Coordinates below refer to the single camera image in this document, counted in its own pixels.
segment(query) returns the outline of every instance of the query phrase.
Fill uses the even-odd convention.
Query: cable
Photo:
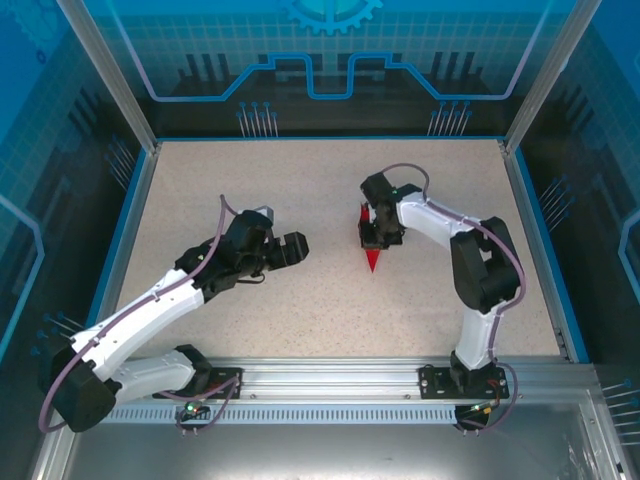
[[[229,385],[232,385],[231,389],[229,390],[229,393],[227,394],[227,397],[224,400],[224,403],[222,404],[222,406],[220,407],[220,410],[218,410],[218,412],[216,413],[216,415],[211,419],[211,421],[209,423],[207,423],[206,425],[204,425],[203,427],[200,428],[194,428],[193,429],[193,433],[195,435],[198,434],[198,432],[200,431],[204,431],[207,430],[211,427],[213,427],[218,420],[220,420],[220,417],[222,417],[222,414],[224,413],[224,411],[226,410],[227,406],[229,405],[229,401],[231,401],[231,398],[233,397],[233,394],[236,393],[236,389],[238,388],[238,378],[237,377],[233,377],[230,378],[229,380],[227,380],[226,382],[224,382],[222,385],[214,388],[213,390],[202,394],[202,395],[198,395],[195,397],[180,397],[178,395],[173,395],[169,392],[160,392],[161,395],[164,395],[167,398],[172,398],[174,400],[186,400],[186,401],[194,401],[194,400],[202,400],[205,398],[208,398],[212,395],[215,395],[218,392],[223,391],[225,388],[227,388]],[[182,423],[182,416],[184,415],[184,410],[182,410],[180,413],[178,413],[178,416],[176,417],[176,427],[182,429],[182,434],[184,435],[187,432],[187,429],[184,428],[184,424]]]
[[[429,178],[429,174],[427,173],[427,171],[424,168],[422,168],[420,165],[416,165],[415,163],[401,162],[401,163],[394,163],[393,165],[389,165],[388,167],[383,168],[380,173],[385,173],[393,168],[398,168],[398,167],[413,168],[415,170],[418,170],[420,173],[422,173],[422,175],[424,175],[424,187],[422,187],[422,198],[426,202],[427,189],[429,188],[429,183],[431,183],[431,179]]]
[[[224,207],[224,205],[226,204],[226,199],[224,195],[220,195],[220,202],[222,203],[222,207],[220,208],[220,218],[218,220],[218,228],[216,231],[216,235],[210,243],[211,248],[209,248],[209,251],[205,255],[204,259],[200,262],[200,264],[198,264],[198,266],[186,277],[178,280],[177,282],[167,287],[156,290],[155,294],[149,294],[146,297],[140,299],[140,301],[138,301],[137,303],[134,303],[133,305],[123,310],[118,316],[116,316],[116,318],[114,318],[102,330],[100,330],[92,340],[87,342],[87,344],[84,347],[82,347],[82,349],[78,353],[75,354],[75,356],[69,361],[69,363],[67,363],[67,365],[65,365],[62,371],[58,374],[56,379],[51,384],[51,387],[49,388],[47,395],[45,396],[44,402],[42,403],[42,408],[40,409],[40,415],[38,416],[38,428],[40,428],[40,431],[42,433],[55,432],[56,430],[61,429],[67,424],[66,422],[61,422],[58,425],[54,425],[50,427],[47,422],[47,417],[49,415],[49,410],[51,409],[51,404],[53,403],[53,398],[58,392],[60,385],[62,385],[62,382],[64,382],[64,380],[67,378],[67,376],[69,375],[69,372],[71,372],[71,370],[78,364],[78,362],[80,362],[82,357],[84,357],[87,354],[87,352],[89,352],[89,350],[91,350],[93,347],[99,345],[100,339],[104,338],[122,320],[124,320],[129,315],[136,312],[137,310],[139,310],[149,302],[154,301],[158,297],[165,295],[175,290],[176,288],[181,287],[185,283],[189,282],[204,269],[207,263],[209,263],[209,261],[213,257],[213,254],[216,251],[216,248],[218,248],[218,244],[220,243],[220,239],[222,237],[222,231],[224,229],[224,220],[225,220],[225,215],[227,211],[227,209]]]
[[[222,201],[222,206],[227,210],[227,212],[229,212],[234,217],[238,216],[238,212],[235,211],[233,208],[231,208],[231,205],[229,205],[229,203],[227,202],[227,199],[224,198],[224,195],[220,196],[220,200]]]
[[[493,232],[489,231],[488,229],[486,229],[485,227],[480,225],[480,223],[475,222],[475,221],[465,217],[464,215],[460,215],[458,213],[451,212],[451,211],[447,210],[446,208],[443,208],[440,205],[436,205],[435,203],[433,203],[433,202],[431,202],[429,200],[429,198],[427,197],[427,189],[429,188],[429,183],[430,183],[431,180],[429,178],[429,174],[427,173],[427,171],[424,168],[422,168],[419,165],[415,165],[413,163],[395,163],[393,165],[390,165],[390,166],[384,168],[382,170],[382,173],[387,172],[387,171],[391,170],[392,168],[396,168],[396,167],[409,167],[409,168],[416,169],[420,173],[422,173],[422,175],[424,175],[424,178],[425,178],[425,185],[424,185],[424,188],[422,189],[422,197],[423,197],[425,203],[428,206],[430,206],[433,210],[435,210],[436,212],[440,213],[441,215],[443,215],[445,217],[448,217],[448,218],[450,218],[452,220],[455,220],[457,222],[464,223],[465,225],[468,225],[468,226],[470,226],[472,228],[475,228],[476,230],[481,232],[487,238],[492,240],[498,246],[498,248],[500,248],[500,250],[502,250],[502,252],[507,256],[507,258],[509,259],[509,261],[511,262],[513,267],[516,269],[516,273],[518,275],[518,280],[520,281],[520,289],[518,291],[518,294],[510,302],[498,307],[498,309],[496,310],[496,315],[494,317],[493,327],[491,328],[491,333],[490,333],[490,336],[489,336],[489,346],[488,346],[488,350],[489,351],[488,351],[488,353],[489,353],[489,358],[490,358],[491,362],[494,363],[498,367],[502,367],[502,368],[505,368],[505,369],[509,370],[509,373],[511,373],[511,377],[513,378],[513,396],[511,398],[511,402],[507,406],[507,409],[502,414],[502,416],[500,418],[498,418],[498,420],[496,420],[491,425],[489,425],[487,427],[484,427],[482,429],[483,431],[492,430],[495,427],[497,427],[498,425],[500,425],[502,422],[504,422],[509,415],[511,415],[511,412],[513,411],[513,408],[515,407],[516,400],[518,398],[518,376],[516,375],[516,371],[513,369],[513,367],[511,365],[509,365],[507,363],[498,362],[498,360],[495,358],[493,350],[494,350],[494,345],[495,345],[495,341],[496,341],[496,335],[498,333],[498,326],[500,325],[500,320],[502,319],[503,313],[505,311],[509,310],[510,308],[513,308],[516,305],[518,305],[522,301],[522,299],[524,298],[524,295],[525,295],[525,293],[527,291],[527,282],[526,282],[526,276],[525,276],[525,273],[524,273],[524,269],[522,268],[522,264],[520,263],[520,261],[518,260],[516,255]]]

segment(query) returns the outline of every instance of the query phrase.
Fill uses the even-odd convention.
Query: metal post
[[[531,90],[516,114],[505,137],[507,152],[514,152],[538,114],[551,88],[560,76],[566,62],[578,45],[582,34],[589,26],[591,18],[601,0],[578,0],[569,14],[562,31],[558,35],[546,61],[540,69]]]
[[[158,143],[153,130],[87,7],[81,0],[57,0],[57,2],[140,145],[153,154]]]

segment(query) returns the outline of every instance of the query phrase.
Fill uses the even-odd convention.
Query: circuit graphic
[[[0,15],[11,14],[22,32],[37,48],[53,40],[58,31],[54,0],[0,0]]]

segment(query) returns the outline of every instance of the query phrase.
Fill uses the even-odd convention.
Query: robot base
[[[509,398],[509,385],[504,369],[489,364],[479,370],[468,372],[464,388],[451,375],[452,367],[434,367],[425,365],[418,369],[420,398],[423,400],[491,400],[496,398],[496,390],[491,380],[499,385],[500,400]]]

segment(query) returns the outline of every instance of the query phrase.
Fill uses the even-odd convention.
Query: aluminum frame
[[[156,136],[87,7],[82,0],[57,2],[140,145],[153,154]]]
[[[515,152],[542,104],[564,70],[602,0],[576,0],[562,31],[522,102],[505,136],[507,152]]]
[[[507,169],[507,176],[511,182],[511,189],[518,208],[518,213],[520,214],[525,235],[529,243],[529,249],[531,250],[531,257],[533,258],[533,263],[540,279],[542,294],[547,303],[549,317],[551,318],[551,323],[554,329],[560,332],[562,340],[558,342],[560,349],[561,351],[565,351],[566,356],[570,361],[578,362],[578,353],[576,351],[574,340],[571,337],[567,315],[562,306],[562,301],[560,300],[558,287],[551,270],[551,263],[549,262],[549,258],[545,252],[542,236],[533,213],[533,206],[531,205],[531,201],[527,195],[524,177],[522,176],[522,172],[520,171],[520,167],[515,157],[515,150],[508,151],[503,146],[502,153],[505,168]]]
[[[519,403],[578,405],[582,412],[586,439],[592,447],[600,478],[622,478],[617,469],[620,460],[615,445],[609,441],[613,426],[592,365],[570,364],[558,357],[505,357],[502,360],[512,364],[518,374]],[[234,401],[237,405],[337,403],[363,407],[386,405],[393,409],[397,405],[460,403],[455,400],[420,400],[417,368],[426,363],[447,365],[446,357],[213,358],[211,362],[216,366],[232,365],[245,369],[241,398]],[[140,402],[148,404],[153,400],[145,399]],[[48,435],[32,480],[63,478],[66,465],[73,461],[75,438],[75,434],[67,428]]]

